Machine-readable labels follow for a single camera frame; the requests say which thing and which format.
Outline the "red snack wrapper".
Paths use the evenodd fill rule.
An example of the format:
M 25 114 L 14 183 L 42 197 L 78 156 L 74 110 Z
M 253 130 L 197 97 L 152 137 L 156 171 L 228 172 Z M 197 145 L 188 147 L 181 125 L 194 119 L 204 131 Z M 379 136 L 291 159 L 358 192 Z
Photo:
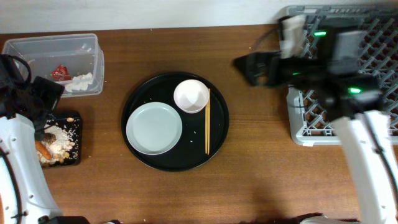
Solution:
M 63 65 L 59 65 L 52 73 L 51 73 L 51 77 L 57 81 L 69 81 L 72 80 L 67 67 L 63 66 Z

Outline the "white tissue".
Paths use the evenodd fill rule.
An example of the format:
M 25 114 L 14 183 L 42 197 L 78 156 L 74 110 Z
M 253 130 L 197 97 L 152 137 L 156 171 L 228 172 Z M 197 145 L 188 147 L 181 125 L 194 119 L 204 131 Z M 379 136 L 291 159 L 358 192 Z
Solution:
M 65 85 L 65 90 L 67 92 L 73 91 L 86 91 L 88 86 L 93 83 L 93 74 L 91 72 L 73 77 L 72 82 Z

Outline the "brown walnut shell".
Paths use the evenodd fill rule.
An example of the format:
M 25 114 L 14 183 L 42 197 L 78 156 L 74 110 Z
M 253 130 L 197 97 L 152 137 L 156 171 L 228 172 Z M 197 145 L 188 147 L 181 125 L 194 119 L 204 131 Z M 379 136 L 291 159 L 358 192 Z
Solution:
M 48 145 L 51 145 L 56 140 L 57 140 L 56 135 L 52 133 L 45 133 L 43 142 Z

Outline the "orange carrot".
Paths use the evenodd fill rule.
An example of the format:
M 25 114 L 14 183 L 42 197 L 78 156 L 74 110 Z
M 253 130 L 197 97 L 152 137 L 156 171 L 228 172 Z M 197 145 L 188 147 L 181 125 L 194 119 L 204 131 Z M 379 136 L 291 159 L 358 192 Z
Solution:
M 47 160 L 52 160 L 51 153 L 47 150 L 47 148 L 40 141 L 35 141 L 35 148 Z

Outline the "wooden chopstick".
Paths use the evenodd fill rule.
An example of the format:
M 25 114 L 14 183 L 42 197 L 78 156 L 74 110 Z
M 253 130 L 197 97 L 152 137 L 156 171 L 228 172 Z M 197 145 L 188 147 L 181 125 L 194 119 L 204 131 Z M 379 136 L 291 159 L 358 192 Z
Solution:
M 208 155 L 210 155 L 210 106 L 211 106 L 211 90 L 208 89 Z
M 205 154 L 208 155 L 208 103 L 205 106 Z

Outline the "pink bowl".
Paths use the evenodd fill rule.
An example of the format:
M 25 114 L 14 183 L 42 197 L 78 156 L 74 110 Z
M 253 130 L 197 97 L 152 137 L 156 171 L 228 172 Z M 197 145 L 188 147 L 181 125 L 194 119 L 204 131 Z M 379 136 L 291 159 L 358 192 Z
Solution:
M 179 83 L 174 90 L 175 104 L 186 113 L 198 113 L 209 100 L 208 87 L 198 80 L 185 80 Z

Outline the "grey round plate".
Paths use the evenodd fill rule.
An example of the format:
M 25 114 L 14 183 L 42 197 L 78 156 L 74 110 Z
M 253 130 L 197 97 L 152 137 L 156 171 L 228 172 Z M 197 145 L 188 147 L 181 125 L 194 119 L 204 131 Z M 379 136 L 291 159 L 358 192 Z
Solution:
M 182 119 L 170 105 L 146 103 L 128 117 L 125 131 L 128 143 L 138 152 L 156 156 L 171 150 L 182 135 Z

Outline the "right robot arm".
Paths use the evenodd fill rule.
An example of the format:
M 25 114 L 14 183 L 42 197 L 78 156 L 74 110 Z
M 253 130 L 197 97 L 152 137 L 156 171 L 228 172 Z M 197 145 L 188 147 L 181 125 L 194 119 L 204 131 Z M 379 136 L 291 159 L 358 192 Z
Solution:
M 280 49 L 233 60 L 253 86 L 261 76 L 266 87 L 290 85 L 313 90 L 338 136 L 358 194 L 361 223 L 397 222 L 397 160 L 389 136 L 390 118 L 376 77 L 359 71 L 364 32 L 356 19 L 321 22 L 317 57 L 299 57 L 304 16 L 279 20 Z

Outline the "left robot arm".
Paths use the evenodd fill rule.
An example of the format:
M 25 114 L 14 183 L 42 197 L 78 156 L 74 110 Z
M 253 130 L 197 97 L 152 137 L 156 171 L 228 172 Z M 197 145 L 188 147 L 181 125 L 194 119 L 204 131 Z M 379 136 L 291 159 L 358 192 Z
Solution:
M 1 223 L 87 223 L 65 216 L 47 186 L 36 141 L 64 87 L 31 74 L 23 77 L 13 55 L 1 55 Z

